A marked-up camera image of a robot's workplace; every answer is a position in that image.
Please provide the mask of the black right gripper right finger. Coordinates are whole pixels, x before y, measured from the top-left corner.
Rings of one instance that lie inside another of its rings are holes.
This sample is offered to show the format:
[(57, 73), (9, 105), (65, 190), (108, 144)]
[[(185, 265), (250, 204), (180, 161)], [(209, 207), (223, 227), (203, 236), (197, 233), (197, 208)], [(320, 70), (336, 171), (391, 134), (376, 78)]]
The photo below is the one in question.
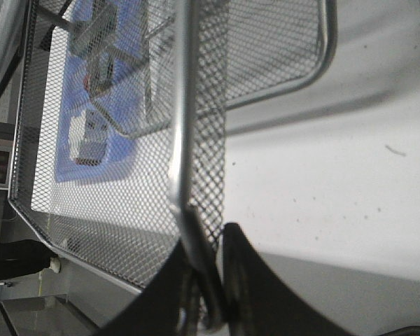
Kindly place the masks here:
[(268, 267), (236, 223), (223, 229), (223, 285), (231, 335), (348, 335)]

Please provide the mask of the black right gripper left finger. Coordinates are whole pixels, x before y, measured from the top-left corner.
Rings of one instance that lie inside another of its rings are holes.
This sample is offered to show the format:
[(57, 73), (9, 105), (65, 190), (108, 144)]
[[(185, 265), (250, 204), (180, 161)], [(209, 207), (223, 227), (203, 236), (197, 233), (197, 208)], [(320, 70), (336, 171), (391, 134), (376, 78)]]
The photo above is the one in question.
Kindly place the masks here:
[[(200, 325), (200, 306), (207, 315)], [(227, 323), (227, 301), (215, 265), (196, 270), (178, 242), (148, 287), (102, 329), (102, 335), (196, 335)]]

